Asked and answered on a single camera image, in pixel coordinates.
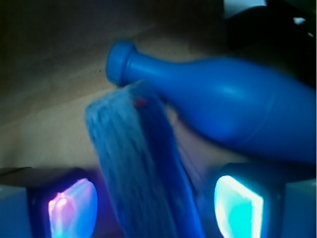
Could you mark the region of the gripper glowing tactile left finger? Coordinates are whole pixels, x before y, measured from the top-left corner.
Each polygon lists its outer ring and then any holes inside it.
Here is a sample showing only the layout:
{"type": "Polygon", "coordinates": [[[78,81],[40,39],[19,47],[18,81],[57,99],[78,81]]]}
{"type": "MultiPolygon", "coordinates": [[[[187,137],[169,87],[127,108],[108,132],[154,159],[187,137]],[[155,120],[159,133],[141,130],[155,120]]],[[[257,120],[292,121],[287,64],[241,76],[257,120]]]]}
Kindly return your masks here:
{"type": "Polygon", "coordinates": [[[2,238],[90,238],[98,195],[82,168],[2,168],[2,238]]]}

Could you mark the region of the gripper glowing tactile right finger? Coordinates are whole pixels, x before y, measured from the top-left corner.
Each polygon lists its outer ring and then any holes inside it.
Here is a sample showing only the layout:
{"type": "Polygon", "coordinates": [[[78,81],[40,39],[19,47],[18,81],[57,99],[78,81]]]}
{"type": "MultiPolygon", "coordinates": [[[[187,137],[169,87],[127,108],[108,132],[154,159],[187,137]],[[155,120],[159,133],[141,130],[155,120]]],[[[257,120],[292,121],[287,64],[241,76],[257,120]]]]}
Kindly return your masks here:
{"type": "Polygon", "coordinates": [[[208,238],[314,238],[315,166],[229,163],[209,169],[199,209],[208,238]]]}

